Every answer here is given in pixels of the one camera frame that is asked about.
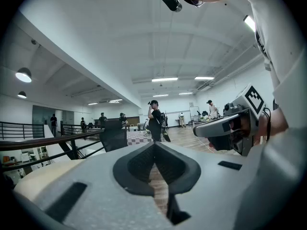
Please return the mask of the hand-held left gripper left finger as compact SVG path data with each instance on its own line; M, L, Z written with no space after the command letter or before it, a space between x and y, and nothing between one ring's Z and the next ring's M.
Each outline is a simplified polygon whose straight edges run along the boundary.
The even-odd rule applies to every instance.
M115 162L138 148L35 170L16 185L14 196L41 230L171 229L151 196L132 195L114 178Z

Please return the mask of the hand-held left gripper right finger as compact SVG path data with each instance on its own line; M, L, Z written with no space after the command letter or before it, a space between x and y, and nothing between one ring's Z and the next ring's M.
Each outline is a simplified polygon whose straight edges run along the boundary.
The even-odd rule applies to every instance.
M248 156L222 155L187 149L171 143L156 142L157 149L182 154L197 162L201 174L194 186L174 196L178 209L189 214L174 225L157 214L156 230L252 230L247 217L253 207L240 211L243 195L254 180L264 145L251 149Z

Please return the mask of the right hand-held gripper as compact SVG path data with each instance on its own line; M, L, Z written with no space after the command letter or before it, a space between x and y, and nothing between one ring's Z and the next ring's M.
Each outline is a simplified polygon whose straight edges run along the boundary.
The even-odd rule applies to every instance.
M234 100L225 104L223 117L195 126L193 133L197 137L207 138L217 151L234 149L240 155L247 156L254 145L259 118L265 108L264 99L250 83ZM239 133L241 116L250 119L249 137L242 137Z

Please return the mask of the person's right hand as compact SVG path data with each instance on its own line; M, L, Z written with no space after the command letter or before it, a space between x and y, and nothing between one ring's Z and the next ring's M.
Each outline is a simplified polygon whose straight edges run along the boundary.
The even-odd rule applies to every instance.
M241 127L239 128L239 133L242 137L249 137L251 128L250 128L250 119L248 117L240 117Z

